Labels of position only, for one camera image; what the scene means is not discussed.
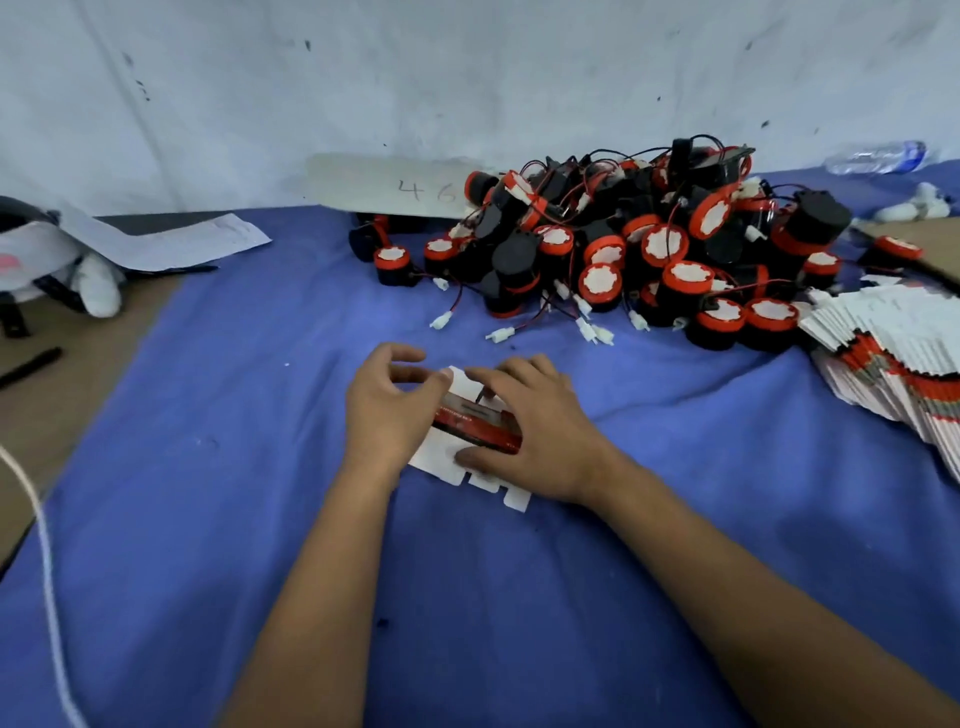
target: forearm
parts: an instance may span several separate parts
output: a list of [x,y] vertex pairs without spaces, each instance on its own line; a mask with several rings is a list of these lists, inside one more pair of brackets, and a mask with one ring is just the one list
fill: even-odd
[[359,726],[390,476],[341,470],[290,571],[224,726]]
[[654,575],[763,725],[958,725],[955,703],[618,462],[590,504]]

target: white cable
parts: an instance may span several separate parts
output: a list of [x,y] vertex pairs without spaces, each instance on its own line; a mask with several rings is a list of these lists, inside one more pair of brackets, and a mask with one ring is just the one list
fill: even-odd
[[36,487],[31,482],[20,464],[7,449],[0,445],[0,459],[7,463],[20,486],[30,499],[36,517],[36,531],[40,537],[40,558],[43,562],[43,604],[47,613],[47,631],[50,633],[50,653],[54,661],[54,675],[57,679],[57,695],[60,697],[60,706],[67,722],[73,728],[87,728],[84,714],[73,701],[70,693],[70,680],[66,674],[66,664],[63,660],[63,643],[60,639],[60,619],[57,617],[57,602],[54,599],[54,557],[50,548],[50,532],[47,530],[47,519],[43,515],[43,505],[36,494]]

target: cardboard surface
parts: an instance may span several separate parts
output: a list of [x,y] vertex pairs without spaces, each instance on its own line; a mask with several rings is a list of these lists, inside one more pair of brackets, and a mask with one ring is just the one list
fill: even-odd
[[[0,336],[0,372],[44,350],[63,348],[60,361],[0,391],[0,443],[42,493],[56,482],[178,285],[178,279],[168,278],[124,286],[124,307],[113,319],[94,319],[51,299],[37,299],[21,306],[33,335],[18,340]],[[33,518],[30,501],[12,473],[0,467],[0,563]]]
[[960,285],[960,217],[913,223],[864,223],[871,235],[892,235],[924,249],[922,261],[936,273]]

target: right hand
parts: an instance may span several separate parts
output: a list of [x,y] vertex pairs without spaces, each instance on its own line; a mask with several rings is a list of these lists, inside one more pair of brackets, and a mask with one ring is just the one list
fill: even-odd
[[463,449],[456,459],[465,468],[496,475],[538,496],[591,507],[618,469],[632,465],[587,418],[570,377],[545,355],[513,357],[496,369],[467,369],[467,376],[507,403],[523,443],[516,455]]

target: blue cloth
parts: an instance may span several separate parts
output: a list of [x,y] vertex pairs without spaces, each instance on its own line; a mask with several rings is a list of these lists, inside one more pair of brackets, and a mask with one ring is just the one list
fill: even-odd
[[[804,171],[858,213],[918,179]],[[217,715],[340,459],[344,390],[382,340],[428,363],[546,352],[587,413],[687,502],[960,698],[960,493],[905,427],[837,400],[805,354],[712,353],[599,317],[612,348],[552,316],[501,345],[468,294],[377,284],[318,207],[244,213],[275,242],[187,279],[71,459],[48,509],[67,660],[94,726]],[[387,524],[367,722],[744,725],[707,653],[590,514],[407,469]],[[62,724],[36,531],[0,583],[0,723]]]

